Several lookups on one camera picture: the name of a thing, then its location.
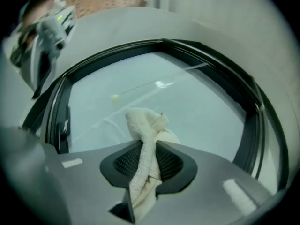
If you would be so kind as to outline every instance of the gray plastic panel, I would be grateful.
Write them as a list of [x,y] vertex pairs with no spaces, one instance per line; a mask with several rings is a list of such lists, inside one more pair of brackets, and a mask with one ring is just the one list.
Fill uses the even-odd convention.
[[[57,162],[49,163],[49,170],[62,184],[72,224],[129,224],[109,212],[109,209],[122,201],[125,190],[111,186],[101,174],[99,165],[106,156],[133,143],[58,155],[61,161],[82,159],[82,164],[66,169],[58,167]],[[237,221],[242,218],[242,214],[223,189],[222,183],[227,179],[236,179],[257,205],[263,204],[270,197],[260,183],[226,159],[183,145],[166,144],[191,156],[197,163],[198,172],[182,192],[160,195],[140,224],[181,225],[201,222],[214,225]]]

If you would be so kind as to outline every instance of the small white ball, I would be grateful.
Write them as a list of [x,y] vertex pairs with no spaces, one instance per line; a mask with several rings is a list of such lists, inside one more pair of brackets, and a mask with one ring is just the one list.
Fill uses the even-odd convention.
[[120,96],[118,94],[114,94],[111,96],[112,103],[118,103],[120,101]]

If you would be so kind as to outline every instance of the cream towel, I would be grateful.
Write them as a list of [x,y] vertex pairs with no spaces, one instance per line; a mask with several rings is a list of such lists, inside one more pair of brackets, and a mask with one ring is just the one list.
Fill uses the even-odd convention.
[[156,202],[155,188],[161,184],[155,156],[156,141],[180,142],[165,128],[168,118],[164,113],[158,114],[149,108],[131,108],[125,116],[132,138],[143,142],[138,168],[129,184],[135,222],[138,223]]

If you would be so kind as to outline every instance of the black rim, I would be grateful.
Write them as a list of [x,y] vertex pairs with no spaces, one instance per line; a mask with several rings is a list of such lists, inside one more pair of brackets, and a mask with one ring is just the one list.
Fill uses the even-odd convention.
[[262,165],[264,151],[264,123],[263,112],[259,109],[263,101],[255,86],[252,77],[244,72],[238,65],[229,59],[218,59],[211,52],[195,48],[186,41],[169,39],[157,39],[133,42],[120,45],[99,52],[66,71],[57,82],[44,117],[42,128],[45,130],[45,142],[55,146],[58,153],[68,152],[67,137],[70,133],[70,117],[68,100],[72,85],[83,77],[117,61],[133,56],[151,53],[165,52],[190,66],[206,62],[207,66],[198,68],[209,78],[218,83],[236,102],[247,112],[244,133],[248,130],[254,131],[241,140],[237,157],[233,163],[252,174],[255,164],[258,163],[256,177]]
[[[187,41],[187,40],[180,40],[183,43],[186,43],[188,45],[191,45],[197,49],[200,49],[202,51],[205,51],[208,54],[211,54],[213,57],[216,57],[223,61],[225,64],[230,66],[232,69],[237,71],[239,75],[247,82],[247,83],[255,83],[254,81],[251,81],[252,78],[237,64],[235,64],[233,61],[225,57],[223,54],[217,52],[216,50],[213,50],[212,48],[194,41]],[[267,98],[266,94],[263,92],[261,88],[258,87],[256,84],[256,87],[258,89],[258,94],[260,94],[261,99],[264,103],[265,109],[270,113],[271,122],[273,122],[274,130],[276,133],[277,140],[279,142],[279,149],[280,149],[280,158],[279,158],[279,171],[278,171],[278,190],[284,189],[287,185],[288,175],[289,175],[289,166],[288,166],[288,148],[285,140],[285,134],[283,132],[280,120],[275,112],[274,107],[272,106],[271,102]],[[241,145],[239,147],[239,150],[237,153],[243,153],[244,156],[236,156],[235,159],[238,159],[241,161],[239,167],[241,168],[247,168],[246,164],[243,166],[243,161],[246,161],[247,154],[244,152],[245,148],[242,148],[242,145],[244,145],[244,142],[241,142]]]

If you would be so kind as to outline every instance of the towel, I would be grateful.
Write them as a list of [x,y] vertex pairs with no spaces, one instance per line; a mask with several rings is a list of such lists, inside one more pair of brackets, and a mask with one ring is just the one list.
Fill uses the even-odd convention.
[[155,188],[162,183],[155,155],[156,141],[180,142],[166,129],[168,118],[165,113],[158,114],[149,108],[131,108],[125,116],[132,138],[143,142],[138,168],[129,184],[135,222],[138,223],[155,204]]

